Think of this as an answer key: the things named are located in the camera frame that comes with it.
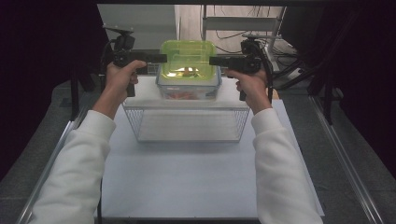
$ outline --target white sleeve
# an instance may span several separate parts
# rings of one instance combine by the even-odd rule
[[[314,196],[306,181],[303,163],[287,129],[274,109],[257,113],[256,133],[257,209],[262,224],[322,223]]]
[[[90,110],[67,136],[33,207],[30,223],[93,223],[115,123]]]

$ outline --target handheld controller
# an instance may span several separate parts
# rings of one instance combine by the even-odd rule
[[[270,102],[272,101],[272,72],[268,66],[267,59],[260,49],[259,42],[255,41],[254,38],[248,38],[241,42],[242,53],[246,56],[244,57],[210,57],[209,64],[211,65],[219,65],[225,66],[229,69],[235,70],[240,73],[244,73],[247,75],[252,75],[257,73],[262,65],[267,74],[269,80],[269,94],[268,98]],[[245,101],[246,94],[244,91],[241,91],[239,94],[239,100]]]
[[[119,33],[120,36],[115,40],[110,40],[114,43],[113,49],[113,63],[118,67],[124,67],[134,60],[143,61],[146,63],[167,63],[166,54],[147,54],[144,52],[133,51],[134,37],[132,29],[120,28],[119,26],[104,25],[105,29]],[[130,84],[127,89],[128,97],[135,97],[134,85]]]

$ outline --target plastic container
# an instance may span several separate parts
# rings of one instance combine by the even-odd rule
[[[215,75],[208,80],[175,80],[158,75],[156,83],[166,100],[215,100],[221,85],[220,69],[217,66],[215,68]]]
[[[155,77],[140,77],[123,104],[139,142],[239,142],[249,108],[234,78],[223,78],[214,101],[164,100]]]

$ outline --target yellow-green plastic lid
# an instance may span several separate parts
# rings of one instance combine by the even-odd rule
[[[210,41],[168,40],[161,48],[167,63],[162,64],[161,76],[174,80],[208,80],[215,73],[209,58],[216,55],[216,47]]]

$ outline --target human hand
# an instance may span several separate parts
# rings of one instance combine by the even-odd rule
[[[127,97],[126,89],[128,84],[137,84],[136,69],[146,66],[147,64],[142,61],[135,60],[126,66],[119,68],[114,63],[107,66],[106,73],[106,89],[105,91],[114,91],[118,95],[117,99],[122,103]]]
[[[92,110],[114,119],[120,104],[126,99],[128,84],[137,84],[136,69],[146,66],[142,61],[135,60],[123,68],[114,63],[107,66],[106,87]]]
[[[226,69],[225,75],[238,79],[236,82],[236,89],[245,92],[247,95],[246,103],[253,111],[253,114],[257,114],[267,108],[272,108],[266,93],[267,79],[263,70],[260,70],[254,75],[246,75]]]

